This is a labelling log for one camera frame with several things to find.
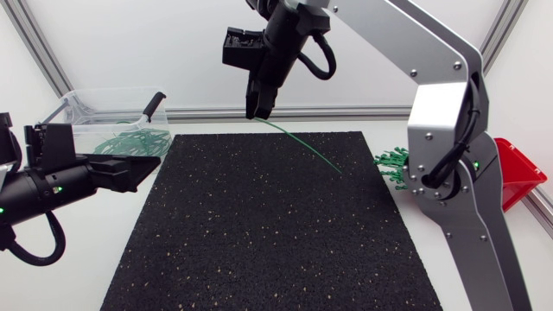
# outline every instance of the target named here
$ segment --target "black foam mat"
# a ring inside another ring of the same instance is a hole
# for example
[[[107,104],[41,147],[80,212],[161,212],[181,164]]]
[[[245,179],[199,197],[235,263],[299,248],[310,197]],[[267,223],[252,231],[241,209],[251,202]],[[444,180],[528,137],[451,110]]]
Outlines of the black foam mat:
[[[440,310],[360,132],[174,140],[104,310]]]

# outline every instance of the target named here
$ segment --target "black handle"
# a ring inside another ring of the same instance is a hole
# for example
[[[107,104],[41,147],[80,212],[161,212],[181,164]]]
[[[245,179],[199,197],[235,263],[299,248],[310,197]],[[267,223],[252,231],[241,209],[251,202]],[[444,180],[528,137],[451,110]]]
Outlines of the black handle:
[[[154,112],[156,112],[157,106],[162,102],[164,98],[166,98],[165,94],[162,92],[157,92],[156,95],[150,100],[148,106],[146,106],[146,109],[144,109],[143,114],[148,116],[148,122],[152,122],[152,115]]]

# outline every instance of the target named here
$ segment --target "red bin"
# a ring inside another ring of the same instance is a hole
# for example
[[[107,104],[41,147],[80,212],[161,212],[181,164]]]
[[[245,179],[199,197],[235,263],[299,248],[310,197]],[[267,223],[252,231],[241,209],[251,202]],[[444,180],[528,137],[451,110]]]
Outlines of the red bin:
[[[524,198],[547,176],[504,138],[495,138],[503,172],[503,211]]]

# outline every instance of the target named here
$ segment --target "white table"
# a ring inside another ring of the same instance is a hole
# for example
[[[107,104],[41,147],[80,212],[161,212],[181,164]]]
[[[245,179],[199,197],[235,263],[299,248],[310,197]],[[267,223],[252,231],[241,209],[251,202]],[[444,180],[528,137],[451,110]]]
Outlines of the white table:
[[[374,155],[407,147],[406,121],[285,122],[292,132],[363,131]],[[277,132],[255,121],[232,124],[173,124],[173,134]],[[57,210],[67,236],[63,258],[37,268],[8,252],[0,254],[0,308],[2,310],[98,310],[118,266],[127,240],[155,180],[149,176],[136,194],[107,190]],[[406,191],[390,189],[409,230],[429,279],[444,310],[470,310],[467,296],[440,227],[425,217]],[[518,252],[526,287],[535,310],[551,310],[553,294],[553,240],[528,209],[517,204],[506,214]],[[54,241],[45,217],[15,227],[17,241],[32,253],[47,256]]]

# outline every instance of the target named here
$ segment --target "green cable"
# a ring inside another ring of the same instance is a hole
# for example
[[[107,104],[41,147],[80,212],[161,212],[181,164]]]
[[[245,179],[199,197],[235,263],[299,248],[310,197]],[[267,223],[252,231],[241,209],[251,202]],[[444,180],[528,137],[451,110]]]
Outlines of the green cable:
[[[342,171],[340,171],[338,168],[336,168],[334,166],[334,164],[332,164],[326,157],[324,157],[322,154],[319,153],[319,151],[315,150],[315,148],[309,146],[307,143],[305,143],[303,140],[301,140],[300,138],[296,137],[294,134],[286,131],[285,129],[281,128],[281,127],[278,127],[274,124],[272,124],[271,122],[267,121],[267,120],[263,120],[262,118],[259,118],[259,117],[256,117],[255,118],[257,121],[259,122],[262,122],[262,123],[265,123],[265,124],[268,124],[272,127],[274,127],[275,129],[279,129],[281,130],[283,133],[285,133],[286,135],[294,138],[297,142],[301,143],[302,145],[304,145],[305,147],[309,148],[311,151],[313,151],[316,155],[318,155],[322,160],[324,160],[326,163],[328,163],[331,167],[333,167],[335,170],[338,171],[338,173],[342,174]]]
[[[123,132],[101,143],[94,150],[99,155],[165,156],[171,146],[167,130],[139,130]]]

